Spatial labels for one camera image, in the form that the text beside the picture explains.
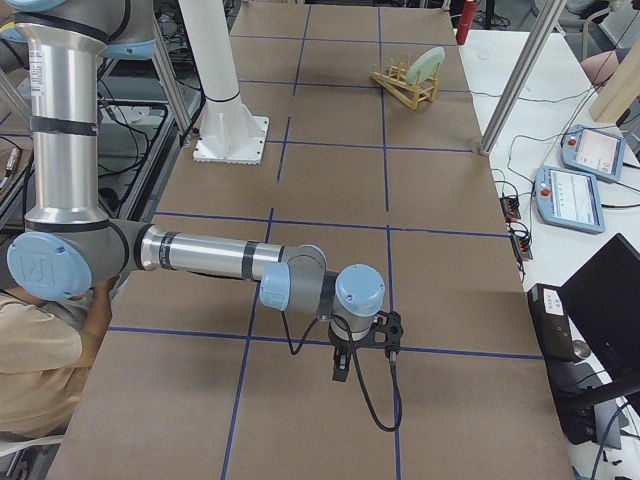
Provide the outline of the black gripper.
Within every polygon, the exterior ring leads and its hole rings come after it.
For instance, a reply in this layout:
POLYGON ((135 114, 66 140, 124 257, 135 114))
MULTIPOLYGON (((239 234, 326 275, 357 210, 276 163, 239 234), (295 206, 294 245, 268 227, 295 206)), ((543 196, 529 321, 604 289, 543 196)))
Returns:
POLYGON ((332 380, 345 382, 349 374, 350 356, 355 350, 372 345, 373 331, 370 330, 365 335, 355 335, 353 343, 350 343, 348 339, 340 337, 332 327, 329 327, 328 338, 335 347, 332 380))

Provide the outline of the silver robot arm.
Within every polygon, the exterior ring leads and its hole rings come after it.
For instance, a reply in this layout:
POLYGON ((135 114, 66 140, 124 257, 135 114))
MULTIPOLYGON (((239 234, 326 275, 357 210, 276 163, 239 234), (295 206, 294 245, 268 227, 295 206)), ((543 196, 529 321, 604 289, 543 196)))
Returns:
POLYGON ((28 46, 35 160, 34 207, 7 253, 16 282, 34 296, 63 300, 132 270, 185 270, 254 281, 263 305, 328 323, 333 377, 360 367, 357 351, 377 346, 394 360, 402 333, 382 311, 384 281, 367 265, 329 271, 312 245, 273 245, 112 219, 98 195, 97 63, 149 59, 156 25, 149 1, 16 1, 28 46))

